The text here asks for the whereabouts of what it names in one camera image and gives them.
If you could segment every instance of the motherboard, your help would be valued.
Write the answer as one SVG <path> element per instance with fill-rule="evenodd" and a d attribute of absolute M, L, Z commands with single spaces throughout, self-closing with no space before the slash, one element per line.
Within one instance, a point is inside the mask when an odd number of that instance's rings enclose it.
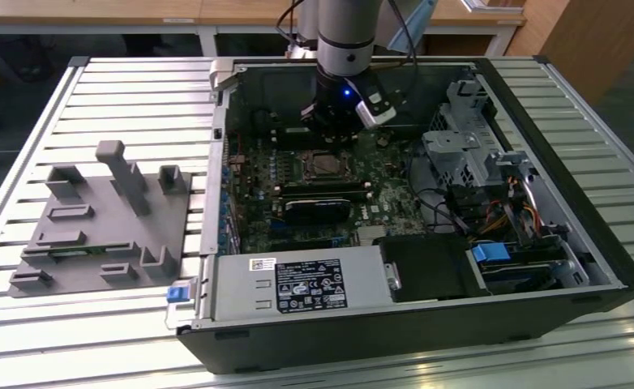
<path fill-rule="evenodd" d="M 425 231 L 407 185 L 411 142 L 364 131 L 337 150 L 288 128 L 242 145 L 230 141 L 240 252 L 368 246 L 377 237 Z M 324 146 L 304 149 L 304 142 Z"/>

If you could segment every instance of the blue latch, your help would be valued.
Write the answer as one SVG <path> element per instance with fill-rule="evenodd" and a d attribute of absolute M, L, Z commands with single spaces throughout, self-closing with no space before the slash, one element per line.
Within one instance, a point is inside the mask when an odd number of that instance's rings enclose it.
<path fill-rule="evenodd" d="M 480 243 L 471 249 L 471 252 L 476 262 L 508 261 L 511 259 L 504 243 Z"/>
<path fill-rule="evenodd" d="M 189 286 L 170 286 L 165 300 L 168 303 L 189 301 Z"/>

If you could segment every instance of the black component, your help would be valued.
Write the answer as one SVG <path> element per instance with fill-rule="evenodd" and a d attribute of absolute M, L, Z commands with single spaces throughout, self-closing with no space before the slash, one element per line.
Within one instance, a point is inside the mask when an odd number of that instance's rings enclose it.
<path fill-rule="evenodd" d="M 277 197 L 297 199 L 345 199 L 352 202 L 366 200 L 368 190 L 360 182 L 312 182 L 309 185 L 281 186 Z"/>
<path fill-rule="evenodd" d="M 276 148 L 284 151 L 326 149 L 330 145 L 306 127 L 276 128 Z"/>
<path fill-rule="evenodd" d="M 396 267 L 401 281 L 393 301 L 487 296 L 477 285 L 465 250 L 465 239 L 453 233 L 382 237 L 381 258 Z"/>
<path fill-rule="evenodd" d="M 276 242 L 270 244 L 270 252 L 330 249 L 330 247 L 330 239 L 318 239 L 314 241 L 301 242 Z"/>
<path fill-rule="evenodd" d="M 284 205 L 282 219 L 286 225 L 337 224 L 348 220 L 350 202 L 348 200 L 302 200 Z"/>
<path fill-rule="evenodd" d="M 555 284 L 551 266 L 507 267 L 483 274 L 485 285 L 492 294 L 532 292 Z"/>
<path fill-rule="evenodd" d="M 385 124 L 385 126 L 396 126 L 394 130 L 390 131 L 389 136 L 389 143 L 396 142 L 398 140 L 417 140 L 420 136 L 427 132 L 427 126 L 405 126 L 405 125 L 396 125 L 398 123 L 408 124 L 411 118 L 407 117 L 401 112 L 396 113 L 396 117 Z"/>
<path fill-rule="evenodd" d="M 344 94 L 349 86 L 342 77 L 328 75 L 318 65 L 316 68 L 314 100 L 302 110 L 300 120 L 316 134 L 330 139 L 332 147 L 338 147 L 362 129 L 356 114 L 360 99 L 356 93 Z"/>
<path fill-rule="evenodd" d="M 504 136 L 504 131 L 499 128 L 497 122 L 495 120 L 495 117 L 497 115 L 497 109 L 493 106 L 492 100 L 487 100 L 480 114 L 483 115 L 485 122 L 489 125 L 489 129 L 492 130 L 493 137 L 497 139 L 499 145 L 501 146 L 505 152 L 509 152 L 511 150 L 513 150 L 513 148 L 511 148 L 509 140 Z"/>
<path fill-rule="evenodd" d="M 447 188 L 444 201 L 448 210 L 463 220 L 472 230 L 485 225 L 487 208 L 493 200 L 505 201 L 505 185 L 460 186 Z"/>
<path fill-rule="evenodd" d="M 512 262 L 528 264 L 565 259 L 567 254 L 560 243 L 560 238 L 551 236 L 535 239 L 531 246 L 507 243 L 505 249 Z"/>

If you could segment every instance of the metal bracket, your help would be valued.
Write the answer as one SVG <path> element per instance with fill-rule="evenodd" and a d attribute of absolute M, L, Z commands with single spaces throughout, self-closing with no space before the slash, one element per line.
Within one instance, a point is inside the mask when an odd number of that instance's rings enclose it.
<path fill-rule="evenodd" d="M 237 81 L 234 74 L 234 60 L 232 58 L 216 58 L 208 69 L 210 89 L 217 92 L 228 88 Z"/>
<path fill-rule="evenodd" d="M 428 152 L 464 152 L 469 148 L 479 148 L 476 139 L 455 131 L 427 131 L 423 134 Z"/>

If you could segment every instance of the floor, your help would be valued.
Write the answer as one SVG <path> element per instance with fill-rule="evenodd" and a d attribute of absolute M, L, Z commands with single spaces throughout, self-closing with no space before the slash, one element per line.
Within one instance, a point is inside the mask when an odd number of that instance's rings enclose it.
<path fill-rule="evenodd" d="M 165 56 L 200 55 L 194 36 L 165 36 L 166 47 L 157 53 Z M 226 53 L 246 53 L 248 50 L 266 55 L 273 53 L 280 41 L 242 43 L 241 40 L 222 40 L 220 49 Z M 47 42 L 47 57 L 54 65 L 53 76 L 38 83 L 6 84 L 0 87 L 0 185 L 14 161 L 25 137 L 39 116 L 42 107 L 57 84 L 59 74 L 70 56 L 121 57 L 125 48 L 120 36 L 55 36 Z M 617 136 L 634 151 L 634 63 L 621 75 L 596 111 Z"/>

